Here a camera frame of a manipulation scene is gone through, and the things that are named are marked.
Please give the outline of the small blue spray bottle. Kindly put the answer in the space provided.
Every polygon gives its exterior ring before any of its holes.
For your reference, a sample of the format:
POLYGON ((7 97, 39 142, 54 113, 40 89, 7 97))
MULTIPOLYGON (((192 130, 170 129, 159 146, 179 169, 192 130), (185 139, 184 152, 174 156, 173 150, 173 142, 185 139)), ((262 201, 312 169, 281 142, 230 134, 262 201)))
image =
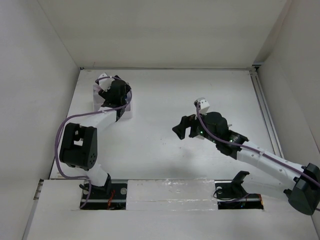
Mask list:
POLYGON ((133 93, 132 93, 132 90, 130 90, 128 93, 127 93, 127 96, 126 96, 126 102, 127 104, 129 104, 132 100, 132 96, 133 96, 133 93))

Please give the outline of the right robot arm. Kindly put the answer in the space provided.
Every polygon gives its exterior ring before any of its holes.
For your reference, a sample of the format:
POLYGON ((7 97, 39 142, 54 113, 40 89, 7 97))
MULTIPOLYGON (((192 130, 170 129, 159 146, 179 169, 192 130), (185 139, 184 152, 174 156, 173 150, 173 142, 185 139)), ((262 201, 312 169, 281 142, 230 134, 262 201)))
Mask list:
POLYGON ((215 144, 223 155, 249 164, 279 181, 278 187, 246 182, 250 173, 241 170, 228 183, 217 184, 215 194, 222 203, 237 202, 251 194, 269 195, 287 201, 298 212, 311 216, 320 204, 320 168, 301 165, 263 150, 246 136, 231 130, 219 112, 183 116, 172 131, 180 140, 201 137, 215 144))

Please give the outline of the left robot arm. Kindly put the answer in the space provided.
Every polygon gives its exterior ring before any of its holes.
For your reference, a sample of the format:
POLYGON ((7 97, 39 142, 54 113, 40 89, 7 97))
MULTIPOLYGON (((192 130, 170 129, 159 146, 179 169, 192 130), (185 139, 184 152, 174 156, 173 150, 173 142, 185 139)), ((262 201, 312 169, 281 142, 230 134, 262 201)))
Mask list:
POLYGON ((85 120, 66 124, 62 134, 59 161, 75 168, 88 184, 87 192, 107 198, 112 192, 111 176, 98 163, 98 136, 131 112, 132 89, 118 75, 101 75, 96 81, 103 103, 98 111, 84 113, 85 120))

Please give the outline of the white compartment organizer tray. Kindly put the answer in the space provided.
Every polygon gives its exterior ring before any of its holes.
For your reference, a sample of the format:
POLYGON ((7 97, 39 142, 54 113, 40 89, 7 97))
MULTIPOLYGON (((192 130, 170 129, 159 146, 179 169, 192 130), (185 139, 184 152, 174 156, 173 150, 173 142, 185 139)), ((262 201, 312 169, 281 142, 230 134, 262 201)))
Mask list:
POLYGON ((120 107, 102 107, 104 99, 99 96, 99 91, 101 90, 97 84, 93 85, 93 109, 95 112, 99 110, 116 110, 116 119, 119 120, 121 117, 129 119, 132 117, 132 103, 125 104, 120 107))

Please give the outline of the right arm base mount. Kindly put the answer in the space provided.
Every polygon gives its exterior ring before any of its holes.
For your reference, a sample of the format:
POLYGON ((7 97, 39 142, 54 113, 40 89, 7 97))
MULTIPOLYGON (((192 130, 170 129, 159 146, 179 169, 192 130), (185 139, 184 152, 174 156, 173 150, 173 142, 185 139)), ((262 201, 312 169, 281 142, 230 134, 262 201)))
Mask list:
POLYGON ((217 200, 218 210, 263 210, 264 204, 260 194, 231 193, 227 188, 216 187, 213 198, 217 200))

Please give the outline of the aluminium rail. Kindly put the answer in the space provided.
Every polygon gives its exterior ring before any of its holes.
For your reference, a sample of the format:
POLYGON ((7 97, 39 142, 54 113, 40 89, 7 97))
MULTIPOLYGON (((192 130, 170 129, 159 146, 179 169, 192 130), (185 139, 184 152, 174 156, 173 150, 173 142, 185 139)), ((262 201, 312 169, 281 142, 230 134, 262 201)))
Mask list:
POLYGON ((264 124, 266 126, 268 136, 270 138, 272 150, 275 155, 283 158, 284 154, 282 151, 282 147, 281 147, 281 144, 280 144, 280 141, 279 141, 276 129, 275 129, 275 125, 273 123, 271 112, 269 110, 267 100, 266 100, 266 97, 263 92, 262 84, 261 84, 261 81, 260 81, 260 78, 258 75, 259 67, 260 67, 260 65, 258 65, 258 64, 252 65, 251 68, 248 69, 249 75, 250 75, 250 78, 252 81, 252 85, 253 85, 256 97, 257 97, 257 101, 258 101, 258 104, 260 107, 262 118, 263 118, 264 124))

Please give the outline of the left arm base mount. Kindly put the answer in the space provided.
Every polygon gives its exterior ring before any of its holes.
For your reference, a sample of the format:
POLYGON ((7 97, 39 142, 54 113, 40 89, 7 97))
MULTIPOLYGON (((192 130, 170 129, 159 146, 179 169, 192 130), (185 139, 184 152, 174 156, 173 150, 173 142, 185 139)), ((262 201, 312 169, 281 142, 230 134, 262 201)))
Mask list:
POLYGON ((113 182, 109 195, 92 190, 88 201, 81 210, 126 210, 127 191, 128 183, 124 181, 113 182))

